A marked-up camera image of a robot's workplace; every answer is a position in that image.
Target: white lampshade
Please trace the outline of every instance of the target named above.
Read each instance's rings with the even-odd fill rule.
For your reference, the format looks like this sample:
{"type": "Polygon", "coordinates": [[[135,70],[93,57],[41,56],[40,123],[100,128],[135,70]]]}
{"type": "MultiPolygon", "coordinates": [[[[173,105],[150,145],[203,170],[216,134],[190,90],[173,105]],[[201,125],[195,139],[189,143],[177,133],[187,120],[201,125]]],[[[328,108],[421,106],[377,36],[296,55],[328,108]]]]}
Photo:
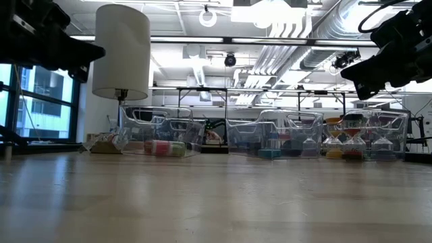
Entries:
{"type": "Polygon", "coordinates": [[[127,90],[126,100],[148,97],[150,21],[140,11],[110,4],[96,12],[95,44],[106,56],[94,62],[92,92],[117,99],[116,90],[127,90]]]}

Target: green object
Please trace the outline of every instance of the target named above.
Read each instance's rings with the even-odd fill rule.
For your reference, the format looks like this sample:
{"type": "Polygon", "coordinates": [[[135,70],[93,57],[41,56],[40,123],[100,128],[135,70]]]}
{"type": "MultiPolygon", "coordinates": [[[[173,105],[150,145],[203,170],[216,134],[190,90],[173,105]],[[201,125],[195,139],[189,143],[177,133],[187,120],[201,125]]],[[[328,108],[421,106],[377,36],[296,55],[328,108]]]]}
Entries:
{"type": "Polygon", "coordinates": [[[184,142],[171,142],[171,156],[183,157],[186,154],[186,145],[184,142]]]}
{"type": "Polygon", "coordinates": [[[260,149],[258,156],[265,159],[273,159],[281,156],[280,149],[260,149]]]}

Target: glass wall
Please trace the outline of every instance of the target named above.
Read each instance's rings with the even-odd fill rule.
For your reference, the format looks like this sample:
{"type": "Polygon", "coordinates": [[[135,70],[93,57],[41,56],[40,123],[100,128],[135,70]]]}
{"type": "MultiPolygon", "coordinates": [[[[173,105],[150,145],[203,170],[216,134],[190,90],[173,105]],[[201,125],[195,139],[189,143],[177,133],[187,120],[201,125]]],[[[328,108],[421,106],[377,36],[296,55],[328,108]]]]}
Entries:
{"type": "Polygon", "coordinates": [[[25,97],[25,101],[30,117],[20,97],[16,123],[18,135],[31,138],[69,138],[70,107],[32,97],[25,97]]]}
{"type": "Polygon", "coordinates": [[[78,108],[79,84],[66,71],[1,64],[0,80],[7,88],[0,92],[1,125],[29,140],[75,142],[76,131],[71,129],[75,129],[77,122],[74,113],[78,108]],[[11,78],[15,70],[19,78],[11,78]]]}
{"type": "MultiPolygon", "coordinates": [[[[11,80],[11,65],[0,64],[0,81],[3,85],[8,85],[11,80]]],[[[7,99],[9,98],[9,93],[7,91],[0,92],[0,125],[4,126],[6,124],[6,111],[7,111],[7,99]]]]}
{"type": "Polygon", "coordinates": [[[49,71],[43,67],[23,68],[21,88],[61,101],[71,102],[73,80],[66,71],[49,71]]]}

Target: wooden table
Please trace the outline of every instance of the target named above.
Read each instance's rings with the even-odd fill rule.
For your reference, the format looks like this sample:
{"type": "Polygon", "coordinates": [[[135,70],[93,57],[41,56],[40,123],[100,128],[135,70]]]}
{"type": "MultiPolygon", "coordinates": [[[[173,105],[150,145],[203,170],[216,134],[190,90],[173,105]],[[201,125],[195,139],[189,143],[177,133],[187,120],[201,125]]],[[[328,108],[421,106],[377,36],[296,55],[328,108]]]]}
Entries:
{"type": "Polygon", "coordinates": [[[0,242],[432,242],[432,167],[78,153],[0,165],[0,242]]]}

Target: hourglass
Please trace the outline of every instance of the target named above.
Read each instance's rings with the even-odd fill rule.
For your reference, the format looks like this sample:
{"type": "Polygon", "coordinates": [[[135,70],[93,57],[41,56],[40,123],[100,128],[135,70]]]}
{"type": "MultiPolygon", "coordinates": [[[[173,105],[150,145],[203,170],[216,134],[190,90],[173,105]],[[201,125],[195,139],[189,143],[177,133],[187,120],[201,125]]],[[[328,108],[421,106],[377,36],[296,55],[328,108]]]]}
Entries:
{"type": "Polygon", "coordinates": [[[313,135],[316,132],[313,126],[313,119],[302,120],[302,127],[304,135],[307,139],[302,143],[302,156],[303,157],[316,157],[318,156],[317,142],[313,140],[313,135]]]}
{"type": "Polygon", "coordinates": [[[396,159],[394,153],[393,142],[388,140],[387,137],[395,130],[392,128],[397,118],[378,115],[369,119],[372,126],[376,127],[376,133],[379,139],[372,143],[371,159],[380,161],[392,161],[396,159]]]}
{"type": "Polygon", "coordinates": [[[327,139],[323,142],[325,156],[328,159],[341,159],[343,145],[338,138],[342,133],[341,119],[339,117],[327,118],[325,122],[327,124],[324,130],[327,139]]]}
{"type": "Polygon", "coordinates": [[[342,144],[344,154],[342,157],[349,160],[362,160],[366,150],[366,143],[360,137],[363,122],[362,114],[346,114],[342,121],[342,127],[349,139],[342,144]]]}

